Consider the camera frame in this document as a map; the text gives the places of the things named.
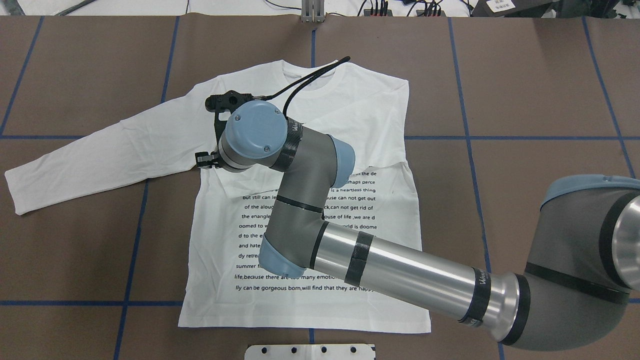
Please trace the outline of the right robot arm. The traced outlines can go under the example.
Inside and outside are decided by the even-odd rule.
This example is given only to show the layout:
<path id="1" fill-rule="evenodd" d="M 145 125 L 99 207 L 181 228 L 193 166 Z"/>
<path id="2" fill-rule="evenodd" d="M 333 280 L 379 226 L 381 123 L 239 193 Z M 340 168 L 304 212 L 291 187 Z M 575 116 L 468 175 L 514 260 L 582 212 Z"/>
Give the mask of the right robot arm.
<path id="1" fill-rule="evenodd" d="M 562 351 L 607 335 L 639 289 L 639 180 L 583 174 L 551 184 L 525 271 L 489 271 L 326 221 L 331 188 L 355 166 L 352 146 L 286 117 L 261 97 L 228 92 L 205 101 L 215 152 L 199 168 L 283 174 L 259 264 L 297 279 L 306 269 L 488 330 L 505 346 Z"/>

